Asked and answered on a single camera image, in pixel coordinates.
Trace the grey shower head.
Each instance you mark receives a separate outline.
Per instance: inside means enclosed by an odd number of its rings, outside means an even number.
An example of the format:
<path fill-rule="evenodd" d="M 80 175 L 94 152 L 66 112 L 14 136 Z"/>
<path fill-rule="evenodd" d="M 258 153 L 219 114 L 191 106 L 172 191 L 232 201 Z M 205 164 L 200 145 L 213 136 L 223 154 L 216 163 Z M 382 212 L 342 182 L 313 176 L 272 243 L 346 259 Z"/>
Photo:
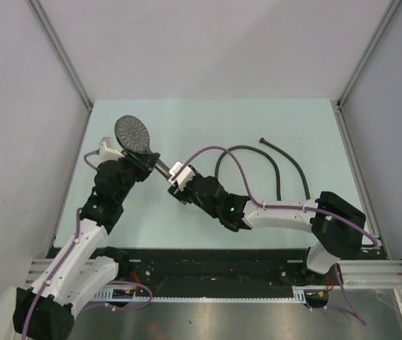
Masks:
<path fill-rule="evenodd" d="M 147 128 L 140 119 L 133 115 L 120 117 L 114 125 L 114 133 L 122 150 L 129 149 L 138 153 L 153 152 L 150 148 L 150 134 Z M 166 180 L 169 179 L 169 167 L 161 160 L 161 154 L 154 170 L 158 171 Z"/>

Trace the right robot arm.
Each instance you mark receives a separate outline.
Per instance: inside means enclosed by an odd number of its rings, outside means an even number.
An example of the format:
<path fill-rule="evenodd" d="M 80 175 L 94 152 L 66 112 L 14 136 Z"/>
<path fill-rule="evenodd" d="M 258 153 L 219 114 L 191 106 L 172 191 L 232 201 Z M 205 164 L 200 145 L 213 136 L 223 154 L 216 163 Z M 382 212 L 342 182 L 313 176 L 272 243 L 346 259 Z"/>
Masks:
<path fill-rule="evenodd" d="M 315 200 L 266 205 L 227 192 L 212 176 L 169 182 L 170 195 L 194 204 L 232 232 L 274 227 L 313 234 L 317 243 L 308 249 L 301 266 L 301 277 L 309 284 L 319 283 L 339 260 L 355 260 L 361 253 L 366 217 L 333 192 L 323 191 Z"/>

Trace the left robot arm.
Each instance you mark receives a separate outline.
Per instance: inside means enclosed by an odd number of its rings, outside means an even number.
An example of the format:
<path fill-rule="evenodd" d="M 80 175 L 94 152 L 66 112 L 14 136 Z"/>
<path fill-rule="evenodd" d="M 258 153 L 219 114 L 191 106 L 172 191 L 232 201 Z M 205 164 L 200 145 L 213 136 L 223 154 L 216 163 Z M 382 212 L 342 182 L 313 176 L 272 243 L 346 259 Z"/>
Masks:
<path fill-rule="evenodd" d="M 111 281 L 129 278 L 121 253 L 98 256 L 84 265 L 123 214 L 132 187 L 154 170 L 160 154 L 120 153 L 96 168 L 94 186 L 76 211 L 76 227 L 57 256 L 29 288 L 17 288 L 13 326 L 22 339 L 67 339 L 80 312 Z"/>

